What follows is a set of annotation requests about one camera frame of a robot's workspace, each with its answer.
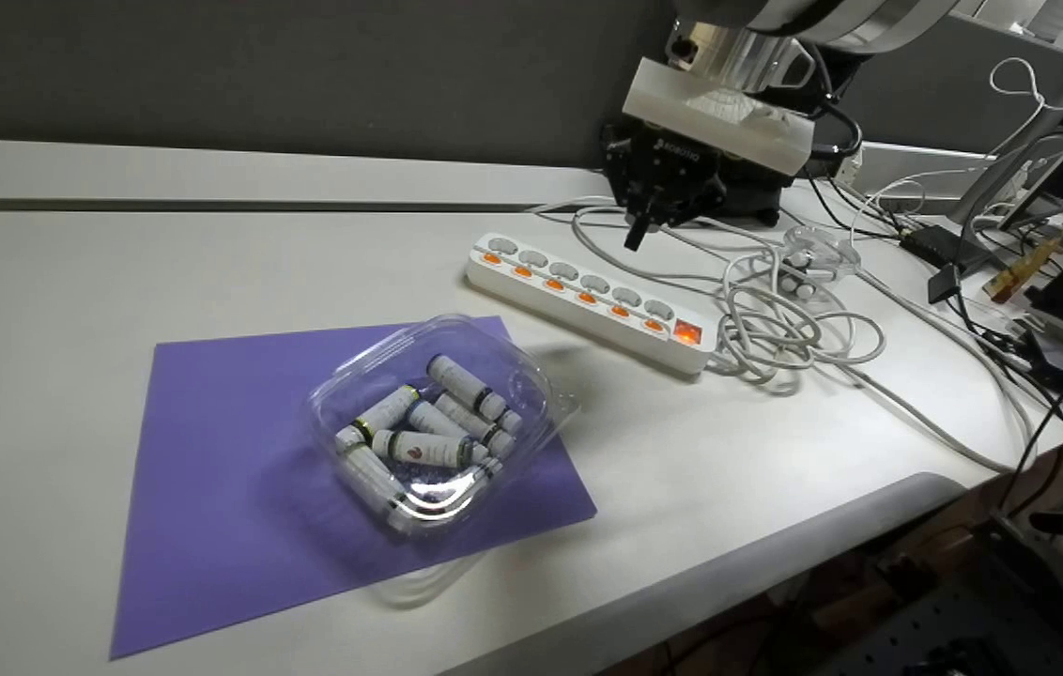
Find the small black box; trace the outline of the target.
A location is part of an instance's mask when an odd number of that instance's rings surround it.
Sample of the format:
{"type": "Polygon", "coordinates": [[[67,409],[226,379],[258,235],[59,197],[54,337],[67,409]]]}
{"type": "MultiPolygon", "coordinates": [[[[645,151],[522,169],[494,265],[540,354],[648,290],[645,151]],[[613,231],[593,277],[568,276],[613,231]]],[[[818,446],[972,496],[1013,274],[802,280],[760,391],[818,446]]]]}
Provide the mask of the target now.
{"type": "Polygon", "coordinates": [[[938,225],[910,229],[905,232],[898,246],[937,269],[956,264],[960,236],[938,225]]]}

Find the purple paper sheet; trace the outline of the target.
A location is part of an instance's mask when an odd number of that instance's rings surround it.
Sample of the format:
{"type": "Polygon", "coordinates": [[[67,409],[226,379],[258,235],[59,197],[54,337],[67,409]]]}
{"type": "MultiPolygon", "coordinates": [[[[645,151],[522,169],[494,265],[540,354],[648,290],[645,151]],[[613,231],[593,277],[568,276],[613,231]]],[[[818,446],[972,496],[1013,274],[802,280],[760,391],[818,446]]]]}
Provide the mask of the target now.
{"type": "Polygon", "coordinates": [[[552,439],[444,535],[382,525],[313,437],[309,395],[399,325],[155,347],[109,658],[214,632],[596,516],[552,439]]]}

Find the small white labelled bottle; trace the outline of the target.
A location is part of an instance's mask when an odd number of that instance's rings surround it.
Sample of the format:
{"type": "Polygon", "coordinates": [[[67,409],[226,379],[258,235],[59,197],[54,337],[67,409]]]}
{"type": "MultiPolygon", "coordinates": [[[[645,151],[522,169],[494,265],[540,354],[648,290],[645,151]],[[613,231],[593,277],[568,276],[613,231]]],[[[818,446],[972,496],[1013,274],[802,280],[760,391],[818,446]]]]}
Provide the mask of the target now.
{"type": "Polygon", "coordinates": [[[368,508],[384,519],[390,530],[408,535],[412,522],[406,488],[365,442],[360,429],[349,426],[335,433],[335,449],[348,478],[355,484],[368,508]]]}
{"type": "Polygon", "coordinates": [[[445,354],[434,355],[427,364],[427,373],[437,381],[449,394],[465,404],[467,410],[479,415],[480,418],[497,423],[502,416],[510,410],[505,398],[480,381],[478,376],[468,371],[463,365],[455,362],[445,354]]]}
{"type": "Polygon", "coordinates": [[[381,429],[391,429],[407,415],[408,408],[423,398],[419,390],[408,384],[399,386],[393,392],[357,415],[348,428],[354,430],[364,442],[372,442],[381,429]]]}
{"type": "Polygon", "coordinates": [[[423,399],[411,403],[406,412],[406,420],[408,427],[419,433],[457,440],[471,439],[468,430],[423,399]]]}
{"type": "Polygon", "coordinates": [[[480,462],[487,449],[468,437],[412,430],[379,429],[370,449],[381,459],[403,464],[463,469],[480,462]]]}
{"type": "Polygon", "coordinates": [[[469,436],[480,441],[480,445],[488,449],[493,456],[505,459],[513,453],[516,440],[509,432],[499,426],[496,422],[468,410],[457,398],[446,391],[442,391],[438,398],[434,398],[432,404],[438,411],[457,423],[469,436]]]}

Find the clear plastic clamshell container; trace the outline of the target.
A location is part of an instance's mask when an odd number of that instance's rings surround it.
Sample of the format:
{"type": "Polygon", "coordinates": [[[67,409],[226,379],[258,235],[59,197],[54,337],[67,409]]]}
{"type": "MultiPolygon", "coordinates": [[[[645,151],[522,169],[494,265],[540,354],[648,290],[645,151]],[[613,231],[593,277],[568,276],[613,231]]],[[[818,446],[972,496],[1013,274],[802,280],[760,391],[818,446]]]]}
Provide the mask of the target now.
{"type": "Polygon", "coordinates": [[[305,398],[340,483],[400,539],[459,530],[578,408],[497,317],[462,314],[386,329],[305,398]]]}

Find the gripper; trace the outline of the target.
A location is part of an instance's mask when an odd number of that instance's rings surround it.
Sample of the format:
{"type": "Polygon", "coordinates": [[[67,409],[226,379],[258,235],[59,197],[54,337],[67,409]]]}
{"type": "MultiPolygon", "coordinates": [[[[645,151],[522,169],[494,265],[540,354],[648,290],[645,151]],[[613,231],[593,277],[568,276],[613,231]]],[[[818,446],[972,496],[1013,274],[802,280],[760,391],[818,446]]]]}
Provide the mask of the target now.
{"type": "Polygon", "coordinates": [[[635,252],[649,232],[679,225],[723,205],[728,189],[718,175],[723,154],[642,120],[601,129],[603,175],[625,209],[624,247],[635,252]]]}

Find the wooden block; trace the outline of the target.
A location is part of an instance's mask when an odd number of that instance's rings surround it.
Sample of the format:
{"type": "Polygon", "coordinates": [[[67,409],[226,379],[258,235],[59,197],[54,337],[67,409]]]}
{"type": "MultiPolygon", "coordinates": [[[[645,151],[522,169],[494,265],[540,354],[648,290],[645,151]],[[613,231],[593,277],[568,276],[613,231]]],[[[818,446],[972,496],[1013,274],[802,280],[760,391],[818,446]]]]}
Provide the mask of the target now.
{"type": "Polygon", "coordinates": [[[1016,295],[1026,283],[1040,272],[1043,266],[1050,261],[1061,246],[1063,236],[1045,240],[1031,253],[1026,253],[1000,270],[991,281],[983,284],[982,290],[995,303],[1007,303],[1016,295]]]}

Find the white power strip with switches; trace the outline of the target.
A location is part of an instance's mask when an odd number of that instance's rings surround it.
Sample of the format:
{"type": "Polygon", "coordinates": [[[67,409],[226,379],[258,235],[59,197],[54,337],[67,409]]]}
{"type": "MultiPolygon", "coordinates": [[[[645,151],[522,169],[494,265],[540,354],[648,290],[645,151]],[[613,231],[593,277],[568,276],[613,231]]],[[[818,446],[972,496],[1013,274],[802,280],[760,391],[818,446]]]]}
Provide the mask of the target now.
{"type": "Polygon", "coordinates": [[[693,379],[718,348],[712,317],[499,234],[468,253],[466,278],[485,294],[693,379]]]}

